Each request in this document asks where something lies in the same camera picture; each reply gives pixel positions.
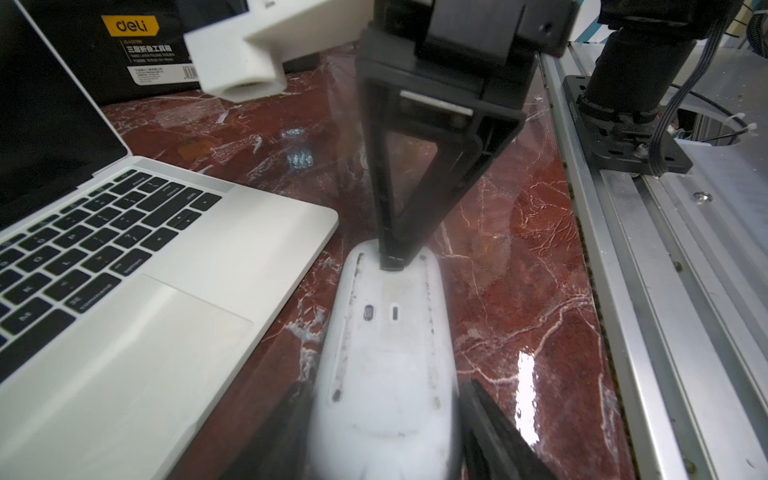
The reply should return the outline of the white wireless mouse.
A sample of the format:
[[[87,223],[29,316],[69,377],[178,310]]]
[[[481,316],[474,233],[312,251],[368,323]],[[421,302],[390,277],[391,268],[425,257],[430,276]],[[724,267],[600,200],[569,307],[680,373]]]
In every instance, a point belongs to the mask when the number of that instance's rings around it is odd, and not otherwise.
[[[315,479],[455,479],[458,382],[445,290],[427,248],[401,271],[375,240],[342,268],[314,383]]]

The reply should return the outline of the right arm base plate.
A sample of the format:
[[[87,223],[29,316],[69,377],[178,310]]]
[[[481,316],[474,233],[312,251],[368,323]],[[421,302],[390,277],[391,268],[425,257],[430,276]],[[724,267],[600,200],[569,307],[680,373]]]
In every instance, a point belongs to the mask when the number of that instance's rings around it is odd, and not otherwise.
[[[599,169],[653,173],[651,142],[659,124],[663,89],[672,77],[569,75],[563,81],[568,110],[588,163]]]

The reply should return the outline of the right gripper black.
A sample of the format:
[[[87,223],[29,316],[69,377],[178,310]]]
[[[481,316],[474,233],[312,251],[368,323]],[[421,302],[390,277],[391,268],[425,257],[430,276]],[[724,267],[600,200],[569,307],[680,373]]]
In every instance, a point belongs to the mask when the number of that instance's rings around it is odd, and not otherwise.
[[[381,269],[407,267],[519,134],[535,54],[562,56],[578,10],[561,0],[373,3],[356,74]]]

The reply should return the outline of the silver laptop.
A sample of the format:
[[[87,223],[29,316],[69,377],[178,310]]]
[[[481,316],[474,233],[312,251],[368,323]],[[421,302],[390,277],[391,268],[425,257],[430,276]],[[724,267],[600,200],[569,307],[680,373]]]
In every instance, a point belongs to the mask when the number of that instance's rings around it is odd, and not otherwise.
[[[3,2],[2,477],[166,477],[337,225],[133,154]]]

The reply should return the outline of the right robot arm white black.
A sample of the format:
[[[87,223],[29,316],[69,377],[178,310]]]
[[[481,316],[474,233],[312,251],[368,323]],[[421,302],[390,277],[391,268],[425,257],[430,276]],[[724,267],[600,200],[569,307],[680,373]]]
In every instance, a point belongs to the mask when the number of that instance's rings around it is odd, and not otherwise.
[[[590,164],[691,168],[668,132],[712,63],[737,1],[604,1],[609,37],[564,79]],[[561,57],[575,1],[378,1],[356,59],[380,267],[400,271],[523,129],[539,56]]]

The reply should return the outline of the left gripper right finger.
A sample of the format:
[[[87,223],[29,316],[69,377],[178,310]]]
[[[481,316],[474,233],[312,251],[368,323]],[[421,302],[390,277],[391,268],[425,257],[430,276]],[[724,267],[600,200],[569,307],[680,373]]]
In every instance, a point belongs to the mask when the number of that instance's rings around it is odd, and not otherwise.
[[[460,384],[459,407],[469,479],[557,479],[477,380]]]

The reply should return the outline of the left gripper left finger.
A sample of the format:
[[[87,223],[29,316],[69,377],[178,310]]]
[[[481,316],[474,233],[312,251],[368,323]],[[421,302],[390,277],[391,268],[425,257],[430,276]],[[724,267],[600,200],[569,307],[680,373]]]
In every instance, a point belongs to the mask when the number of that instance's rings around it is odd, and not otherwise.
[[[312,386],[295,382],[220,479],[303,479]]]

